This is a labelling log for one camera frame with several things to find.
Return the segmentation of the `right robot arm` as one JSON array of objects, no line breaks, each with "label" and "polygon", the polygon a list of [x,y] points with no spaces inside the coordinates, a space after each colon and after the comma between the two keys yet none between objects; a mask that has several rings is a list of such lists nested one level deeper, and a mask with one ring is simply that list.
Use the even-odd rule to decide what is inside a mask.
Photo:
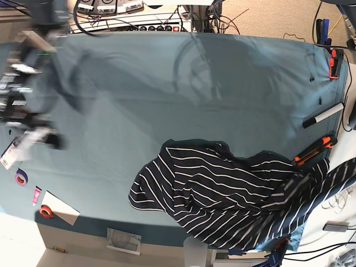
[{"label": "right robot arm", "polygon": [[16,161],[26,161],[34,144],[63,147],[62,136],[43,112],[26,109],[25,95],[32,89],[27,81],[41,73],[49,56],[57,51],[56,43],[65,36],[68,22],[67,1],[20,1],[27,9],[33,27],[25,29],[1,72],[1,122],[16,128],[16,136],[1,154],[1,165],[9,169]]}]

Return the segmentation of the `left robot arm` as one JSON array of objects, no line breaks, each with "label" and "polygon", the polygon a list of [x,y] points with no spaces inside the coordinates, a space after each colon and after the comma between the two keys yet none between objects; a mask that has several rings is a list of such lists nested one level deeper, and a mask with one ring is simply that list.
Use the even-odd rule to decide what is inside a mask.
[{"label": "left robot arm", "polygon": [[347,48],[348,50],[355,50],[355,0],[323,0],[323,2],[336,5],[339,8],[350,30]]}]

